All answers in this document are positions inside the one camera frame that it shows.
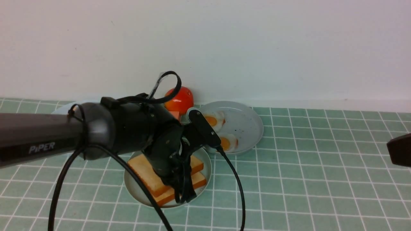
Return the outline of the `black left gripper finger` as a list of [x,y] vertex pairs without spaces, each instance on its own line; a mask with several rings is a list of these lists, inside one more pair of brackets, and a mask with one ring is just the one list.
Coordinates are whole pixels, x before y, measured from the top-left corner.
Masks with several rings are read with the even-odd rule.
[[186,199],[186,190],[188,187],[188,170],[187,167],[181,167],[174,172],[174,191],[175,201],[182,204]]
[[197,197],[191,180],[191,157],[183,161],[183,202],[190,202]]

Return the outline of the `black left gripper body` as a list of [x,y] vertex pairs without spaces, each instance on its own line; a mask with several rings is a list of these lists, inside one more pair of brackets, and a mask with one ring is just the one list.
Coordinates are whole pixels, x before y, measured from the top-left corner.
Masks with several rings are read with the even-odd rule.
[[174,186],[174,172],[183,167],[188,144],[183,137],[183,125],[178,122],[148,122],[148,142],[143,154],[163,184]]

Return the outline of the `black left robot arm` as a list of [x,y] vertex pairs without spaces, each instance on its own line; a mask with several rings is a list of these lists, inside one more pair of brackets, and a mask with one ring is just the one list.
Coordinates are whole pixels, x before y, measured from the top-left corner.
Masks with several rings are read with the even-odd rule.
[[189,174],[190,154],[183,144],[183,126],[162,104],[120,103],[102,98],[70,108],[66,114],[1,114],[1,167],[76,150],[97,160],[108,154],[141,151],[161,181],[190,202],[197,195]]

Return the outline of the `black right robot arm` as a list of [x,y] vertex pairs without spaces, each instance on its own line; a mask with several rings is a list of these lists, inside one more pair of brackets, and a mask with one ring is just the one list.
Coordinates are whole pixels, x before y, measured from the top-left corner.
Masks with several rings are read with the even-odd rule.
[[392,164],[403,167],[411,167],[410,133],[389,140],[387,143],[387,149]]

